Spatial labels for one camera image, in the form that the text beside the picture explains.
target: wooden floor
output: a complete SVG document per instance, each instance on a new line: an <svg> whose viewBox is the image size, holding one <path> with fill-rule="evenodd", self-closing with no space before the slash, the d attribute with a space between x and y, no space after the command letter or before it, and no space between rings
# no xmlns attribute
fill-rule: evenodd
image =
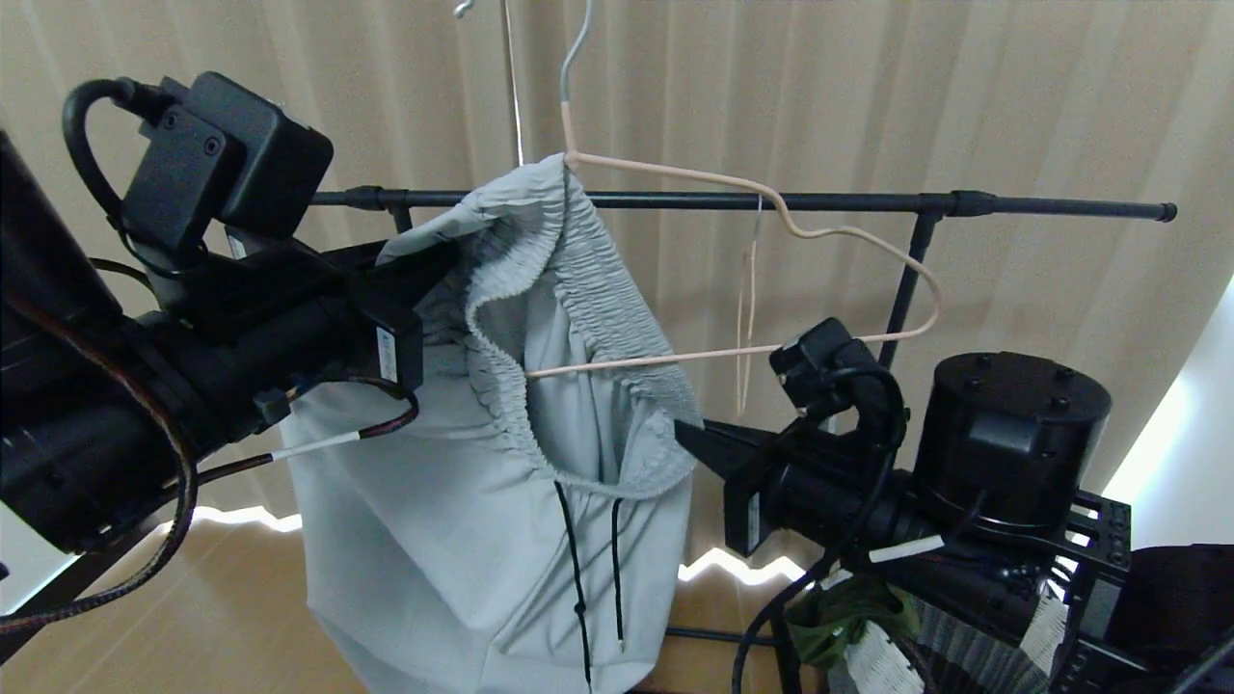
<svg viewBox="0 0 1234 694"><path fill-rule="evenodd" d="M95 589L131 573L160 540L138 546ZM305 608L304 571L296 531L199 521L148 585L44 629L0 668L0 692L363 694ZM708 569L680 585L671 622L742 631L784 583L748 588L722 569ZM643 688L727 693L733 652L728 643L668 638ZM813 673L802 674L810 692ZM766 648L754 648L743 689L779 690Z"/></svg>

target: white sticker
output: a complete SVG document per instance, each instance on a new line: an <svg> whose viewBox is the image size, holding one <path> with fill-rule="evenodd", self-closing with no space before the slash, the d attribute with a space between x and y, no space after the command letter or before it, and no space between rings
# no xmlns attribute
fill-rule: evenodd
<svg viewBox="0 0 1234 694"><path fill-rule="evenodd" d="M236 258L238 261L244 256L248 256L248 251L244 249L244 245L241 243L239 238L236 238L230 233L227 233L226 236L227 236L227 245L232 247L232 258Z"/></svg>
<svg viewBox="0 0 1234 694"><path fill-rule="evenodd" d="M399 383L399 354L394 347L394 335L384 327L378 327L378 367L381 378Z"/></svg>
<svg viewBox="0 0 1234 694"><path fill-rule="evenodd" d="M755 494L754 496L750 496L750 503L745 506L745 542L749 543L749 546L745 548L747 553L750 553L754 550L758 550L758 547L759 547L759 530L760 530L759 495L761 493Z"/></svg>

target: drawstring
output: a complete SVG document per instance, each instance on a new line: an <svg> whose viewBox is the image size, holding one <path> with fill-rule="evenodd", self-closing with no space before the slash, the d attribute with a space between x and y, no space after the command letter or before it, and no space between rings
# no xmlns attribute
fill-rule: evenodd
<svg viewBox="0 0 1234 694"><path fill-rule="evenodd" d="M587 692L591 692L591 643L587 640L587 603L582 598L582 569L579 568L579 543L574 537L574 520L570 517L570 504L565 500L565 489L560 482L553 482L557 487L557 500L561 503L561 517L565 519L565 537L570 542L570 561L574 562L574 592L579 601L574 605L574 614L579 615L579 630L582 632L582 675L587 679Z"/></svg>
<svg viewBox="0 0 1234 694"><path fill-rule="evenodd" d="M579 631L582 635L582 668L587 680L587 692L591 692L591 642L587 638L587 603L582 596L582 568L579 566L579 542L574 535L574 519L570 516L570 504L565 499L565 488L560 482L553 482L557 488L557 500L561 503L561 517L565 520L565 538L570 545L570 562L574 564L574 593L579 601L574 605L574 614L579 616ZM621 509L621 499L613 500L612 510L612 559L613 559L613 605L617 610L617 648L626 652L626 622L621 614L621 554L617 551L617 511Z"/></svg>
<svg viewBox="0 0 1234 694"><path fill-rule="evenodd" d="M621 508L621 499L613 501L612 522L612 548L613 548L613 589L616 596L613 604L617 606L617 648L626 652L626 625L621 617L621 562L617 558L617 509Z"/></svg>

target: horizontal bar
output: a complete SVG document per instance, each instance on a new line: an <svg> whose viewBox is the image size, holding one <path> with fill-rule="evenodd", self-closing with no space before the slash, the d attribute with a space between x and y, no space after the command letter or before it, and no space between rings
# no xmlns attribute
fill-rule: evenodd
<svg viewBox="0 0 1234 694"><path fill-rule="evenodd" d="M336 205L362 210L392 207L452 207L465 190L391 190L363 185L313 195L313 205ZM587 193L597 207L623 210L756 210L754 193L654 193L597 190ZM980 190L951 193L786 193L790 210L802 212L934 212L942 216L972 217L991 214L1074 215L1170 221L1177 209L1170 204L1111 203L1049 198L998 198ZM763 209L771 201L763 199Z"/></svg>
<svg viewBox="0 0 1234 694"><path fill-rule="evenodd" d="M740 643L742 635L733 633L729 631L714 631L711 629L690 629L686 626L670 626L664 630L665 636L676 636L680 638L701 638L703 641L723 641L726 643ZM753 641L754 646L768 646L770 648L776 647L776 640L769 636L755 636Z"/></svg>

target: beige curtain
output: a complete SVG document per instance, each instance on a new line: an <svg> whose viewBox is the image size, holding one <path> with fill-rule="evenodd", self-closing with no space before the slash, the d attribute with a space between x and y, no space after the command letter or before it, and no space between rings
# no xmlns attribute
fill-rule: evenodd
<svg viewBox="0 0 1234 694"><path fill-rule="evenodd" d="M181 80L204 69L284 101L336 146L331 189L468 188L561 148L558 68L582 0L2 0L4 122L91 253L125 259L59 140L80 80ZM900 349L918 415L933 366L975 349L1037 353L1091 373L1116 409L1085 485L1099 490L1177 374L1234 269L1234 4L863 0L601 0L574 73L585 151L733 173L785 191L946 191L1172 200L1171 225L1065 217L949 220L929 265L943 321ZM131 119L100 107L91 136L127 180ZM591 189L697 189L587 168ZM422 211L432 215L436 211ZM679 351L735 341L750 212L603 212ZM902 246L905 215L800 215ZM316 247L380 238L374 212L315 211ZM876 332L896 261L849 240L789 238L761 224L755 342L826 316ZM114 286L131 307L138 293ZM922 293L913 320L924 315ZM707 416L735 421L734 364L687 370ZM740 420L791 417L764 359ZM919 425L921 417L916 417ZM901 456L911 464L919 431ZM270 441L247 442L255 452ZM238 452L221 453L220 459ZM719 485L696 483L691 554L718 545ZM204 503L294 509L280 468L220 482ZM765 554L780 553L774 543ZM795 552L805 550L793 548ZM764 561L764 557L755 559Z"/></svg>

